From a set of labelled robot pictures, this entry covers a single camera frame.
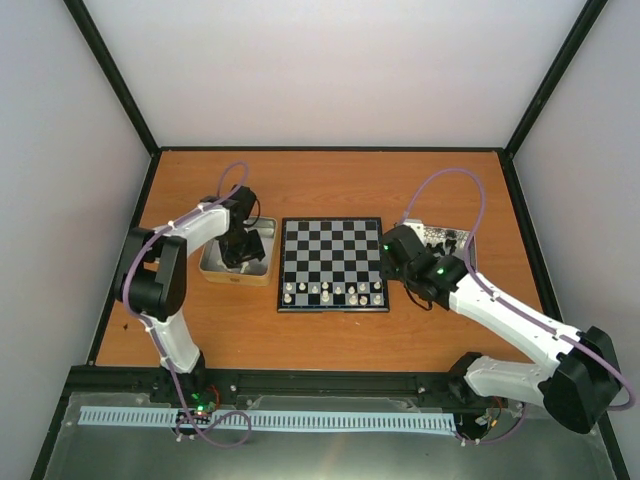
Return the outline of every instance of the wooden tabletop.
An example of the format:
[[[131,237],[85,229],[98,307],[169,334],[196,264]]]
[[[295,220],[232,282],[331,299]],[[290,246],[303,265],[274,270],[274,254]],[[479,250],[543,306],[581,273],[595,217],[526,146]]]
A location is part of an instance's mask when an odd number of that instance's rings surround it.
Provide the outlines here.
[[[224,168],[250,168],[248,186],[274,217],[379,216],[383,230],[399,220],[420,183],[447,167],[475,172],[487,210],[477,236],[478,266],[493,283],[539,309],[533,278],[495,153],[165,152],[141,221],[154,227],[214,194]],[[229,175],[225,185],[240,178]],[[411,212],[426,224],[470,229],[479,207],[471,179],[445,175],[425,189]],[[413,305],[390,282],[389,313],[277,313],[277,268],[267,287],[210,283],[189,258],[185,318],[210,368],[447,371],[462,354],[479,351],[526,361],[520,352],[471,320],[435,306]],[[155,366],[151,340],[116,303],[97,364]]]

